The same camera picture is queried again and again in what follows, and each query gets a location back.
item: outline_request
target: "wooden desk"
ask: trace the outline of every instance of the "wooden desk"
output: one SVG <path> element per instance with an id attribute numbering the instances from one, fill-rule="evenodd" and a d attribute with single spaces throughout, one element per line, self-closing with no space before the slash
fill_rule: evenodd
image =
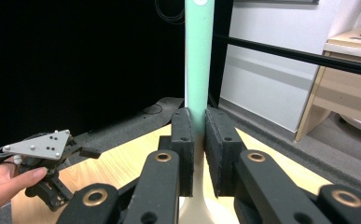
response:
<path id="1" fill-rule="evenodd" d="M 317 194 L 322 185 L 330 184 L 329 181 L 258 142 L 246 133 L 239 130 L 238 133 L 249 149 L 259 149 L 269 153 L 300 187 Z M 60 179 L 72 192 L 93 183 L 110 184 L 119 189 L 139 176 L 146 156 L 157 150 L 160 136 L 170 134 L 171 125 L 160 128 L 155 132 L 104 152 L 98 160 L 87 159 L 61 170 Z M 215 198 L 206 163 L 204 167 L 203 184 L 206 202 L 213 203 L 214 208 L 220 209 L 221 213 L 232 214 L 232 221 L 225 220 L 223 223 L 237 223 L 238 219 L 233 210 L 233 199 L 229 197 Z M 12 199 L 11 207 L 14 224 L 55 223 L 64 209 L 63 207 L 53 213 L 39 198 L 26 197 L 24 190 Z"/>
<path id="2" fill-rule="evenodd" d="M 361 28 L 328 39 L 324 55 L 361 63 Z M 321 66 L 299 124 L 296 141 L 331 112 L 361 120 L 361 76 Z"/>

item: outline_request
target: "metal plate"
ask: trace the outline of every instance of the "metal plate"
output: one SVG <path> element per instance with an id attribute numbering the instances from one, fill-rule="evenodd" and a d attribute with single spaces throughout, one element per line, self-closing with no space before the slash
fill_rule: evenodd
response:
<path id="1" fill-rule="evenodd" d="M 57 161 L 62 156 L 69 135 L 69 130 L 61 132 L 55 131 L 55 133 L 49 133 L 5 146 L 3 147 L 3 151 L 11 154 L 21 154 Z"/>

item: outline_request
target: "finger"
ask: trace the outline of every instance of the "finger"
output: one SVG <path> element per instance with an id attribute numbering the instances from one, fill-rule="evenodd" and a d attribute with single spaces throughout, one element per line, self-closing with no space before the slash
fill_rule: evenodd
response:
<path id="1" fill-rule="evenodd" d="M 47 174 L 46 167 L 40 167 L 24 174 L 18 175 L 12 178 L 8 182 L 8 187 L 14 189 L 14 192 L 18 192 L 22 189 L 26 189 L 38 183 Z"/>

